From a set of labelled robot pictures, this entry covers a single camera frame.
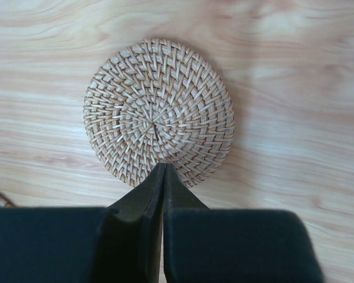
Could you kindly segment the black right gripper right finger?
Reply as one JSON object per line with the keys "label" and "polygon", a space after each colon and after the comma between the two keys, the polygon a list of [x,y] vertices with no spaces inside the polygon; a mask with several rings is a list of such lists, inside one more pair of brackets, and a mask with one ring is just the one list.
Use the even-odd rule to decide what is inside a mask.
{"label": "black right gripper right finger", "polygon": [[322,282],[310,236],[293,212],[210,209],[167,165],[164,271],[168,282]]}

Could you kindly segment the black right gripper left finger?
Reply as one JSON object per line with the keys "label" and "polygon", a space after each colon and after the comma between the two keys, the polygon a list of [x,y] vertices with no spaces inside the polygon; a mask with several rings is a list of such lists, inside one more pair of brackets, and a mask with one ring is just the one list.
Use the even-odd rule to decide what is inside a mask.
{"label": "black right gripper left finger", "polygon": [[158,282],[165,164],[107,208],[94,263],[95,282]]}

